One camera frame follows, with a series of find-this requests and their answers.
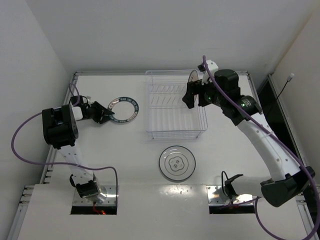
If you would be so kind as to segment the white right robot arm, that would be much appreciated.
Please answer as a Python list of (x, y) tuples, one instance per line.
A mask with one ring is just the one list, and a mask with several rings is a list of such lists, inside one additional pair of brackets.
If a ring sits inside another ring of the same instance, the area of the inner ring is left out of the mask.
[(194, 108), (196, 99), (200, 107), (210, 104), (220, 107), (222, 113), (250, 140), (270, 174), (269, 177), (246, 177), (242, 173), (236, 174), (225, 180), (222, 192), (231, 200), (242, 194), (251, 194), (264, 198), (274, 207), (283, 205), (307, 187), (309, 179), (306, 173), (277, 143), (271, 132), (266, 133), (255, 124), (258, 122), (265, 128), (268, 123), (256, 100), (250, 95), (241, 94), (238, 74), (233, 70), (223, 69), (214, 74), (214, 79), (228, 97), (250, 115), (250, 118), (234, 107), (211, 81), (202, 83), (196, 70), (188, 77), (182, 101), (189, 109)]

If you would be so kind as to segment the green rimmed white plate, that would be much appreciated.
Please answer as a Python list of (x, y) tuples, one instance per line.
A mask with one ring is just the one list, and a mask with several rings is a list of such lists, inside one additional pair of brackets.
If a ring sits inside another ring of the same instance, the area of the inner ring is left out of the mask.
[(139, 104), (136, 100), (128, 96), (121, 96), (113, 99), (107, 109), (113, 114), (110, 120), (116, 124), (127, 124), (132, 122), (139, 113)]

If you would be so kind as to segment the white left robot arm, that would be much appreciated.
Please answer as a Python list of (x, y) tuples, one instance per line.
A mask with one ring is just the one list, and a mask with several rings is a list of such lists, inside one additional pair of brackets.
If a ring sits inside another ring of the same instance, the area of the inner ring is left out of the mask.
[(63, 156), (71, 170), (70, 184), (78, 195), (94, 203), (103, 203), (107, 192), (101, 187), (95, 170), (85, 166), (80, 147), (76, 144), (79, 137), (77, 122), (93, 120), (102, 125), (114, 114), (96, 101), (84, 103), (77, 100), (58, 108), (44, 109), (41, 113), (45, 142)]

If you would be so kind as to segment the orange sunburst plate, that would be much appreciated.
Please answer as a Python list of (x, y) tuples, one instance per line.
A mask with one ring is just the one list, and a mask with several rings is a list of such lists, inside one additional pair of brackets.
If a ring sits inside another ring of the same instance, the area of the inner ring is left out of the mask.
[(197, 70), (192, 70), (189, 77), (188, 77), (188, 83), (190, 82), (196, 82), (199, 80), (199, 75), (198, 75), (198, 71)]

